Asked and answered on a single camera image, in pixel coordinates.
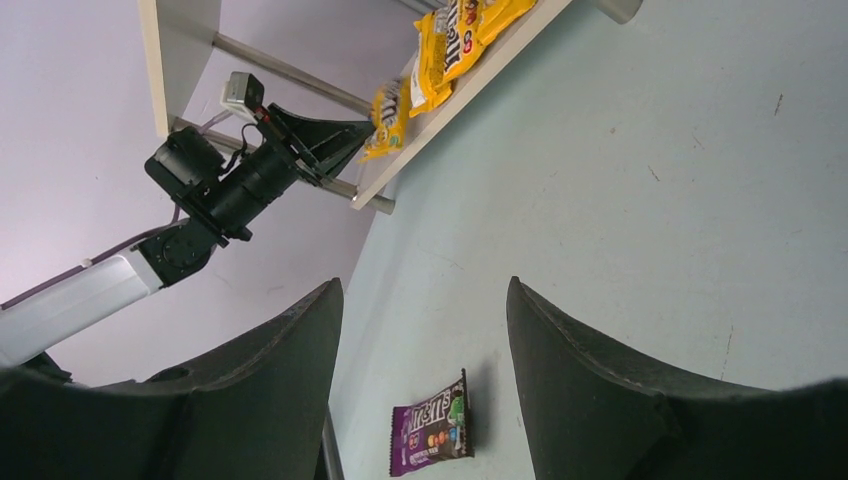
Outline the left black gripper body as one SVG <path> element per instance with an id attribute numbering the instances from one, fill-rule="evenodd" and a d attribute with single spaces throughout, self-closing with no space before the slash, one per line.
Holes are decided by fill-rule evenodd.
<path id="1" fill-rule="evenodd" d="M 318 160 L 313 148 L 320 133 L 320 121 L 300 116 L 276 103 L 264 106 L 264 117 L 257 121 L 263 138 L 284 153 L 285 162 L 307 183 L 323 187 L 318 181 Z"/>

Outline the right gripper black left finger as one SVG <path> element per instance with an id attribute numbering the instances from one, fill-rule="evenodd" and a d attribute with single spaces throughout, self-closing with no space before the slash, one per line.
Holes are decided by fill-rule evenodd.
<path id="1" fill-rule="evenodd" d="M 313 479 L 343 316 L 331 279 L 143 382 L 87 387 L 47 354 L 1 372 L 5 479 Z"/>

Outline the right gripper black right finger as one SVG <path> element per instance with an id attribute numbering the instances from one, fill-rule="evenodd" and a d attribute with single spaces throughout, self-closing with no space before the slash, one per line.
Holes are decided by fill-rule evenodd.
<path id="1" fill-rule="evenodd" d="M 539 479 L 843 479 L 847 382 L 766 390 L 657 360 L 513 278 L 508 339 Z"/>

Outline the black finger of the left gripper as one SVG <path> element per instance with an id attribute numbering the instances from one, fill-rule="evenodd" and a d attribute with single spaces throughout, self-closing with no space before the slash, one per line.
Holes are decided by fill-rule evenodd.
<path id="1" fill-rule="evenodd" d="M 335 179 L 360 152 L 369 135 L 335 135 L 317 145 L 318 181 Z"/>
<path id="2" fill-rule="evenodd" d="M 315 166 L 346 166 L 375 131 L 371 120 L 326 120 L 268 107 L 273 136 L 297 159 Z"/>

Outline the yellow M&M bag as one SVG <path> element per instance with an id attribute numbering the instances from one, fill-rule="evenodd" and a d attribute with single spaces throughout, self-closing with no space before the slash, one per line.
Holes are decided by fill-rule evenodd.
<path id="1" fill-rule="evenodd" d="M 377 90 L 369 116 L 375 130 L 364 144 L 360 163 L 397 153 L 404 148 L 410 110 L 408 76 L 393 78 Z"/>
<path id="2" fill-rule="evenodd" d="M 435 57 L 435 85 L 442 87 L 468 72 L 498 35 L 535 5 L 535 0 L 450 1 L 445 45 Z"/>

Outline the yellow candy bag barcode up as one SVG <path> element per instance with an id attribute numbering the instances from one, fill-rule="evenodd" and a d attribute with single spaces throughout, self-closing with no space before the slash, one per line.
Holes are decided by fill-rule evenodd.
<path id="1" fill-rule="evenodd" d="M 442 7 L 415 23 L 419 44 L 410 75 L 411 118 L 436 109 L 452 94 L 451 83 L 443 82 L 447 13 Z"/>

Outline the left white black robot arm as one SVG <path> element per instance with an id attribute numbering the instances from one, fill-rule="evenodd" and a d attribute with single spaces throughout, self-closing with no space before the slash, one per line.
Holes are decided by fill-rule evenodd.
<path id="1" fill-rule="evenodd" d="M 294 183 L 329 185 L 375 127 L 319 120 L 260 102 L 224 103 L 200 127 L 168 135 L 145 171 L 178 211 L 1 305 L 1 366 L 25 364 L 127 306 L 202 270 L 218 248 Z"/>

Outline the white two-tier metal shelf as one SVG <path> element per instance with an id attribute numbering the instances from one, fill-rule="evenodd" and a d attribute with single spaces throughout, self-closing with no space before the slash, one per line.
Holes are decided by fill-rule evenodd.
<path id="1" fill-rule="evenodd" d="M 141 29 L 159 135 L 187 126 L 183 114 L 214 51 L 302 86 L 369 117 L 375 131 L 364 147 L 356 183 L 317 170 L 311 156 L 299 169 L 308 183 L 346 198 L 354 209 L 391 213 L 383 189 L 532 40 L 566 8 L 563 1 L 420 1 L 418 43 L 402 73 L 371 100 L 221 33 L 218 1 L 142 1 Z"/>

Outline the purple M&M bag centre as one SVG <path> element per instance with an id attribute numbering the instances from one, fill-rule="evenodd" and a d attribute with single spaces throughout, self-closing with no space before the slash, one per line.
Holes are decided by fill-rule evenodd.
<path id="1" fill-rule="evenodd" d="M 435 463 L 475 456 L 467 374 L 421 402 L 391 414 L 389 475 L 401 477 Z"/>

